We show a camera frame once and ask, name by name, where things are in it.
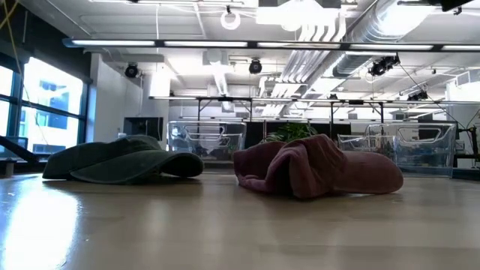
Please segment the small clear plastic bin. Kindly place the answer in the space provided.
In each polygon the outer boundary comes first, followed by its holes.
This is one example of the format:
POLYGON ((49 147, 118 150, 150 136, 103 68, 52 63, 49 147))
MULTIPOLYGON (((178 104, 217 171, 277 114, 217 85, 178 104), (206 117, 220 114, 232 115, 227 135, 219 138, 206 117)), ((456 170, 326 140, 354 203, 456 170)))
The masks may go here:
POLYGON ((354 136, 338 134, 337 142, 341 150, 350 152, 375 152, 386 156, 396 163, 394 136, 354 136))

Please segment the large clear plastic bin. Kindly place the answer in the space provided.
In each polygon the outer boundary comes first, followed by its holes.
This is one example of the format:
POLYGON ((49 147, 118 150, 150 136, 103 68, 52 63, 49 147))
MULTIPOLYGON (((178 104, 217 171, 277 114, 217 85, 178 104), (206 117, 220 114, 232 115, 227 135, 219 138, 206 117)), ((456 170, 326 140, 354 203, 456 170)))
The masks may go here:
POLYGON ((368 145, 403 173, 452 177, 457 126, 452 123, 388 123, 366 127, 368 145))

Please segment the large window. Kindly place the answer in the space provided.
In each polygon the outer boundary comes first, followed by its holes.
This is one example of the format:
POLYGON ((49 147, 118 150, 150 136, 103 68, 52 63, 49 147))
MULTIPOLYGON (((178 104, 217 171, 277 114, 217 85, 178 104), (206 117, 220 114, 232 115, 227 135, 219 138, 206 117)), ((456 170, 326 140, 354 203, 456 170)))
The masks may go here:
POLYGON ((84 141, 88 86, 36 58, 0 64, 0 136, 37 155, 84 141))

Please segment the long LED light bar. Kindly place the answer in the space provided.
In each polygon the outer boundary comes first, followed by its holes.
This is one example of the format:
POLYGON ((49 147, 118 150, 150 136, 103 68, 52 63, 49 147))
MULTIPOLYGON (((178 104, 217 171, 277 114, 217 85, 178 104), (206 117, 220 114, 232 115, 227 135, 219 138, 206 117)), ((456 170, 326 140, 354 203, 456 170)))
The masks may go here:
POLYGON ((208 48, 246 50, 322 50, 349 52, 480 53, 480 43, 350 43, 258 40, 97 40, 65 38, 69 48, 208 48))

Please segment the black metal rack frame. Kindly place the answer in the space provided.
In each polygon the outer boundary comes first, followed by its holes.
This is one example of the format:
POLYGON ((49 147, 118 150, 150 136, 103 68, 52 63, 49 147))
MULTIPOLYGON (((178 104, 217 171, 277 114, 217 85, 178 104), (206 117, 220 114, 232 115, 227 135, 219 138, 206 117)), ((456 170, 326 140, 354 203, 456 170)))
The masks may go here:
POLYGON ((270 98, 270 97, 228 97, 228 96, 218 96, 218 97, 195 97, 194 100, 198 101, 198 108, 197 108, 197 117, 196 117, 196 137, 200 139, 200 126, 202 122, 200 121, 200 113, 203 110, 201 107, 202 101, 206 100, 207 103, 205 104, 208 106, 211 101, 219 101, 219 102, 239 102, 242 103, 243 101, 249 102, 250 106, 247 106, 247 111, 250 113, 250 116, 247 117, 248 122, 253 121, 253 104, 254 102, 266 102, 266 103, 273 103, 273 104, 290 104, 296 102, 302 103, 312 103, 312 104, 328 104, 330 108, 330 117, 329 117, 329 136, 331 139, 334 138, 334 125, 335 125, 335 111, 334 106, 335 104, 340 105, 369 105, 372 107, 372 110, 380 115, 380 123, 383 124, 385 122, 384 118, 384 102, 378 100, 335 100, 335 99, 304 99, 304 98, 270 98))

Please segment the black equipment stand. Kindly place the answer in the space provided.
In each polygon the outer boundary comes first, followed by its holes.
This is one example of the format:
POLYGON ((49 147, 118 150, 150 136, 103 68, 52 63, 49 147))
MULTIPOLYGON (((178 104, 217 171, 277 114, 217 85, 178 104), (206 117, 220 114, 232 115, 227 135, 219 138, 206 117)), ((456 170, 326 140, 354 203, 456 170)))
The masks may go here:
POLYGON ((480 145, 477 140, 477 130, 478 128, 475 125, 457 129, 454 144, 454 167, 458 167, 458 161, 462 160, 468 160, 471 169, 480 164, 480 145))

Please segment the black computer monitor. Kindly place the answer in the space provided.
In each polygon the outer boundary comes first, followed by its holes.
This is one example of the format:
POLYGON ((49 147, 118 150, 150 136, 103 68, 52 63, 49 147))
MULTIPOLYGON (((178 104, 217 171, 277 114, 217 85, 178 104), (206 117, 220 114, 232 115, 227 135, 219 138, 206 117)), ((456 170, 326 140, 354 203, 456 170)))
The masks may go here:
POLYGON ((127 135, 146 135, 162 140, 164 120, 161 117, 124 118, 123 132, 127 135))

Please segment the dark green baseball cap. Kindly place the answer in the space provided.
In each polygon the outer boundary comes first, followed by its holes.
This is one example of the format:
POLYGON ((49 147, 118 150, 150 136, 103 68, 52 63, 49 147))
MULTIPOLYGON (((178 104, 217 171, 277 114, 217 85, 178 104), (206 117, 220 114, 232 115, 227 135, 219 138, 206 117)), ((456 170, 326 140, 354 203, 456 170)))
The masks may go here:
POLYGON ((161 148, 151 136, 128 135, 112 142, 88 142, 49 156, 44 179, 77 180, 104 185, 137 184, 165 173, 180 178, 199 176, 200 157, 161 148))

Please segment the black diagonal bar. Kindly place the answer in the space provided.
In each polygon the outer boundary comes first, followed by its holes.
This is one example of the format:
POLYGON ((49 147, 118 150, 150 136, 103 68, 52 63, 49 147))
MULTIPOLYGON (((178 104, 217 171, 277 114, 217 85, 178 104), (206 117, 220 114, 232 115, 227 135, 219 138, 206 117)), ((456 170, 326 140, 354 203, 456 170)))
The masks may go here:
POLYGON ((22 158, 28 163, 37 163, 39 161, 38 156, 20 145, 10 141, 7 137, 0 135, 0 146, 4 146, 10 152, 13 152, 18 157, 22 158))

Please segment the maroon knit hat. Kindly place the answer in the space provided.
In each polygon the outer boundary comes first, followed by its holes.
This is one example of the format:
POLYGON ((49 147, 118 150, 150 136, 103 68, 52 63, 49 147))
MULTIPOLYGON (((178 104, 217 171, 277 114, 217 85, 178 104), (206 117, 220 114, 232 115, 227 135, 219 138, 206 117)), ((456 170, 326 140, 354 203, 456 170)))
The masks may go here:
POLYGON ((404 184, 400 168, 386 156, 343 151, 325 134, 236 151, 233 165, 243 188, 300 200, 330 194, 390 194, 404 184))

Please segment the green leafy plant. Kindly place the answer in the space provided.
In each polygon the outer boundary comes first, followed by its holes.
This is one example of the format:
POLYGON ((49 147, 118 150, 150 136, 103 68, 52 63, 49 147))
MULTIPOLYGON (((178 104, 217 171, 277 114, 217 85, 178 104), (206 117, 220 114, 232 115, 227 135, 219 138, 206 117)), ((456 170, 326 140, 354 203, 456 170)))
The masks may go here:
POLYGON ((317 135, 317 130, 309 124, 286 123, 276 131, 267 133, 265 142, 284 142, 289 143, 294 140, 300 140, 317 135))

